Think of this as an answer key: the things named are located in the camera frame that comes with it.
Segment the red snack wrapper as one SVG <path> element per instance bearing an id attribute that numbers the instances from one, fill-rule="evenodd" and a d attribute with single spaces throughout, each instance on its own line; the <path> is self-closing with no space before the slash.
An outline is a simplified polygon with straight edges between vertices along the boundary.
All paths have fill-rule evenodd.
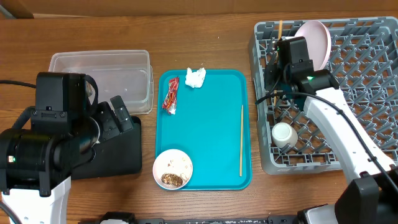
<path id="1" fill-rule="evenodd" d="M 177 109 L 177 92 L 179 88 L 179 77 L 175 77 L 169 80 L 168 92 L 162 103 L 162 108 L 168 112 L 168 114 L 175 114 Z"/>

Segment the white cup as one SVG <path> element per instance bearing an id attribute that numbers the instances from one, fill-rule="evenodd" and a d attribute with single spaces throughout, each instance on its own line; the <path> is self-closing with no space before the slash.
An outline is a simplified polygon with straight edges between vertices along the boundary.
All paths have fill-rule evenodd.
<path id="1" fill-rule="evenodd" d="M 283 148 L 286 145 L 295 146 L 298 141 L 298 134 L 290 124 L 280 122 L 274 125 L 271 131 L 273 143 Z"/>

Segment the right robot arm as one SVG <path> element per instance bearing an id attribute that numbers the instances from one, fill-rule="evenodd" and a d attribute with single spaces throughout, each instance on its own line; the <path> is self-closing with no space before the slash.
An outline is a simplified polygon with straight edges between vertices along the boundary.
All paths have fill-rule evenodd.
<path id="1" fill-rule="evenodd" d="M 315 70 L 304 37 L 279 39 L 267 66 L 278 92 L 293 99 L 337 156 L 348 186 L 335 204 L 306 208 L 297 223 L 397 223 L 397 166 L 374 143 L 349 108 L 329 70 Z"/>

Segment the large pink plate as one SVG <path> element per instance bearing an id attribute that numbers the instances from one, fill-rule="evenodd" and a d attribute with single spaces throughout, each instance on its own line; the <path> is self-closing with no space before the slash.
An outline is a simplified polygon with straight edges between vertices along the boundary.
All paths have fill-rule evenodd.
<path id="1" fill-rule="evenodd" d="M 294 37 L 305 38 L 309 58 L 313 60 L 314 71 L 323 70 L 331 52 L 329 30 L 320 21 L 312 20 L 302 25 Z"/>

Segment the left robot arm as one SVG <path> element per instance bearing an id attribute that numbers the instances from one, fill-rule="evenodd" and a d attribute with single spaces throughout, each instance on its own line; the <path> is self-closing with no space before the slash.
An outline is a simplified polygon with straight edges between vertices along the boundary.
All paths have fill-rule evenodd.
<path id="1" fill-rule="evenodd" d="M 40 72 L 35 105 L 1 133 L 1 210 L 11 223 L 65 223 L 72 180 L 141 170 L 141 121 L 99 102 L 83 73 Z"/>

